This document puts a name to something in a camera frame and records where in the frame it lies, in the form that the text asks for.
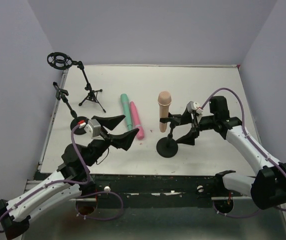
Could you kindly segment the black round-base microphone stand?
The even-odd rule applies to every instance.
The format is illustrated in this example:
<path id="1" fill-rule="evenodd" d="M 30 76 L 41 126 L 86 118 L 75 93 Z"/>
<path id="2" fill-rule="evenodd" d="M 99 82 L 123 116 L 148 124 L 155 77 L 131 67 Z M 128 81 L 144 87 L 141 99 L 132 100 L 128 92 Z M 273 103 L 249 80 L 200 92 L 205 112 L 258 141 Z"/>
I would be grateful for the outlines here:
<path id="1" fill-rule="evenodd" d="M 168 114 L 168 117 L 160 118 L 159 122 L 162 124 L 169 124 L 170 132 L 167 137 L 161 138 L 156 144 L 156 150 L 158 154 L 164 158 L 172 158 L 178 152 L 178 144 L 173 139 L 173 131 L 176 126 L 179 126 L 181 123 L 181 114 Z"/>

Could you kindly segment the peach microphone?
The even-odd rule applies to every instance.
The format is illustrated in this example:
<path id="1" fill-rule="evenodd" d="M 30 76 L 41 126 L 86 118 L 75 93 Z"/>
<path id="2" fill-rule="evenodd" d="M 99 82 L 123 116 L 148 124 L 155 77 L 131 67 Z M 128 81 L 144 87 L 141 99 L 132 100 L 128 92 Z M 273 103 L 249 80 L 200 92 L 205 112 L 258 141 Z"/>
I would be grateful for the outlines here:
<path id="1" fill-rule="evenodd" d="M 169 114 L 169 107 L 172 103 L 172 96 L 168 91 L 161 91 L 157 99 L 159 105 L 159 119 L 167 118 Z"/>

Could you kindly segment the black clip round-base stand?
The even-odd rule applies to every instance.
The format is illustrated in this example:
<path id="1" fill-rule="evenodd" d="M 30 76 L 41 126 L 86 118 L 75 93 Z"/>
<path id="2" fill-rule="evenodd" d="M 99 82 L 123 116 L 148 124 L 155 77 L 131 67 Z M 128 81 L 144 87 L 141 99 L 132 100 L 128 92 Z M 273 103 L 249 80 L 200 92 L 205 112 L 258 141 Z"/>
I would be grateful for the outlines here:
<path id="1" fill-rule="evenodd" d="M 52 83 L 52 85 L 56 91 L 55 93 L 56 99 L 58 101 L 63 101 L 66 104 L 66 106 L 69 109 L 70 115 L 73 118 L 73 120 L 70 123 L 70 130 L 72 131 L 75 126 L 79 125 L 74 131 L 75 135 L 80 136 L 84 134 L 90 134 L 91 132 L 89 130 L 91 129 L 90 129 L 90 125 L 88 124 L 89 119 L 85 116 L 78 116 L 76 111 L 72 108 L 67 98 L 67 96 L 69 95 L 69 92 L 65 89 L 60 88 L 58 83 L 55 81 Z"/>

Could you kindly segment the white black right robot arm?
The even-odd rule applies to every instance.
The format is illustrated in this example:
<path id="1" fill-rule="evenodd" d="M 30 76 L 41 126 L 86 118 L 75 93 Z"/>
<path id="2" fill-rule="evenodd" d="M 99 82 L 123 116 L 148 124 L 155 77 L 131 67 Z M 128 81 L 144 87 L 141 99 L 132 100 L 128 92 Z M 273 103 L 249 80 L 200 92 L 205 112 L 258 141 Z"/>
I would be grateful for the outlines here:
<path id="1" fill-rule="evenodd" d="M 215 175 L 219 190 L 236 191 L 251 197 L 255 205 L 265 210 L 286 203 L 286 163 L 270 155 L 252 138 L 238 117 L 231 117 L 224 96 L 209 101 L 210 115 L 204 116 L 197 102 L 190 101 L 180 118 L 181 125 L 191 125 L 190 131 L 176 140 L 178 144 L 195 145 L 200 132 L 214 130 L 234 146 L 248 162 L 255 177 L 226 170 Z"/>

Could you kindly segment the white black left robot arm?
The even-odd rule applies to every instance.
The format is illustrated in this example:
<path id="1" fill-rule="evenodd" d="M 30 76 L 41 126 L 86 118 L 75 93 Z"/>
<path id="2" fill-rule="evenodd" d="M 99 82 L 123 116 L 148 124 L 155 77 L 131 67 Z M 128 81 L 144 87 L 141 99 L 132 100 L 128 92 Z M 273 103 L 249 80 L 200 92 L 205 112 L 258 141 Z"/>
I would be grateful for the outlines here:
<path id="1" fill-rule="evenodd" d="M 30 227 L 30 220 L 59 202 L 80 197 L 93 183 L 90 167 L 97 163 L 109 147 L 127 151 L 138 128 L 113 135 L 113 130 L 125 118 L 93 116 L 80 120 L 71 129 L 69 144 L 62 154 L 63 163 L 41 183 L 12 199 L 0 199 L 0 234 L 8 240 L 22 235 Z"/>

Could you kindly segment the pink microphone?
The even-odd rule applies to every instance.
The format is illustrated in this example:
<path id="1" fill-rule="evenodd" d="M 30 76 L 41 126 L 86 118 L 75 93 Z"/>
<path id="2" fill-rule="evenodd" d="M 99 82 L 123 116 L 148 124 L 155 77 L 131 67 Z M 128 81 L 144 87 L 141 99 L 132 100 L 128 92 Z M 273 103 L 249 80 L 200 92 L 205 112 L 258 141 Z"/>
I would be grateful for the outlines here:
<path id="1" fill-rule="evenodd" d="M 136 134 L 136 137 L 138 140 L 143 140 L 145 137 L 144 129 L 141 124 L 137 107 L 133 101 L 130 102 L 130 111 L 131 111 L 133 126 L 139 129 L 138 133 Z"/>

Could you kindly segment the mint green microphone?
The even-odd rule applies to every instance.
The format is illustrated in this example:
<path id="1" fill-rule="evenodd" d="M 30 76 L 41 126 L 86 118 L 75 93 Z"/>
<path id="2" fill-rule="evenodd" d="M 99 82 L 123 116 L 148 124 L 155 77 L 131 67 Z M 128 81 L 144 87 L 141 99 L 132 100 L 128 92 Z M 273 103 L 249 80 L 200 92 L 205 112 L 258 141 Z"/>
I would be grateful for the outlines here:
<path id="1" fill-rule="evenodd" d="M 128 95 L 126 93 L 122 93 L 120 95 L 120 101 L 122 104 L 123 114 L 125 116 L 124 120 L 126 123 L 126 127 L 130 131 L 133 129 L 133 123 Z"/>

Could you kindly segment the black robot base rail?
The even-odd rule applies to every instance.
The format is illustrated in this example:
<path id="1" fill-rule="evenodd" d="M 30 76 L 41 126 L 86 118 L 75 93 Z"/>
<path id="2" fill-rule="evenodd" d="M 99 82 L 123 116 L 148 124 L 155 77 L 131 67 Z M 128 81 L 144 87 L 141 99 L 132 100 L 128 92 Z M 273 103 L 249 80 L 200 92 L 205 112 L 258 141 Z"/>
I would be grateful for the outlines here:
<path id="1" fill-rule="evenodd" d="M 214 176 L 92 174 L 94 186 L 77 203 L 100 209 L 210 208 L 212 200 L 240 193 L 217 186 Z"/>

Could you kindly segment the aluminium frame rail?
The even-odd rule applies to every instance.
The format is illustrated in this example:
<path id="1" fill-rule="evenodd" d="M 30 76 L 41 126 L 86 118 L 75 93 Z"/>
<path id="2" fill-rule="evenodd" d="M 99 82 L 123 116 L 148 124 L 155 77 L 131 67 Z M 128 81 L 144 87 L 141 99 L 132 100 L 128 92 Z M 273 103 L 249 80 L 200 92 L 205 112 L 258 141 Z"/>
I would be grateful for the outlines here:
<path id="1" fill-rule="evenodd" d="M 32 190 L 34 187 L 38 187 L 41 183 L 40 180 L 28 180 L 27 184 L 25 186 L 24 192 L 28 192 Z M 84 198 L 85 195 L 90 194 L 91 190 L 84 190 L 83 192 L 79 190 L 78 185 L 69 186 L 68 188 L 61 190 L 60 192 L 56 193 L 55 195 L 51 196 L 48 201 L 50 203 L 56 201 L 56 200 L 62 200 L 63 202 L 69 201 L 70 199 L 78 199 L 78 198 Z"/>

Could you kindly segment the black tripod shock-mount stand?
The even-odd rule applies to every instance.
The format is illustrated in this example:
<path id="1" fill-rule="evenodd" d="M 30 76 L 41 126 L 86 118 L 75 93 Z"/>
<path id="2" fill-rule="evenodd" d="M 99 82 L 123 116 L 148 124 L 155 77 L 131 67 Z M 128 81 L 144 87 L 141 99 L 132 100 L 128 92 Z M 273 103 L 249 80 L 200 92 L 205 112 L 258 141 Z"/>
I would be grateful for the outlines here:
<path id="1" fill-rule="evenodd" d="M 54 69 L 67 73 L 64 87 L 74 94 L 73 99 L 79 101 L 81 107 L 86 102 L 98 104 L 102 111 L 106 110 L 98 100 L 98 94 L 103 89 L 94 89 L 87 77 L 85 65 L 80 60 L 73 60 L 69 55 L 62 52 L 52 52 L 47 56 L 47 63 Z"/>

